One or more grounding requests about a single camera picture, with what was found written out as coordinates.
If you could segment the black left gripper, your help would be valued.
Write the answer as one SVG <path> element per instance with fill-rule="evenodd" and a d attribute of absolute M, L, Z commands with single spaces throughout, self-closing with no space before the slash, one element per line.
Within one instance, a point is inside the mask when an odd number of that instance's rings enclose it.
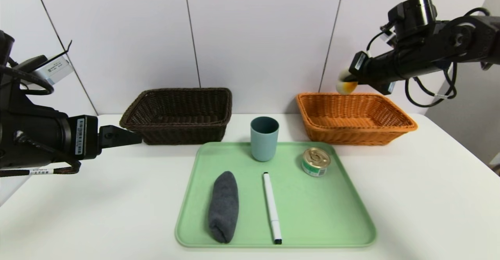
<path fill-rule="evenodd" d="M 19 132 L 77 160 L 93 159 L 99 149 L 141 144 L 139 134 L 114 125 L 99 128 L 95 116 L 68 117 L 53 108 L 26 104 L 6 110 L 6 168 L 23 169 L 63 162 L 52 151 L 18 139 Z"/>

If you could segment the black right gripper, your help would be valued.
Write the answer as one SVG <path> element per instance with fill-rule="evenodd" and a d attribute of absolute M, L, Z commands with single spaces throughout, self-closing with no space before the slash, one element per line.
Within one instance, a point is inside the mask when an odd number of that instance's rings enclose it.
<path fill-rule="evenodd" d="M 382 85 L 399 81 L 400 76 L 395 69 L 394 53 L 391 50 L 377 57 L 368 57 L 368 54 L 363 51 L 356 53 L 348 68 L 348 73 L 339 74 L 339 82 Z"/>

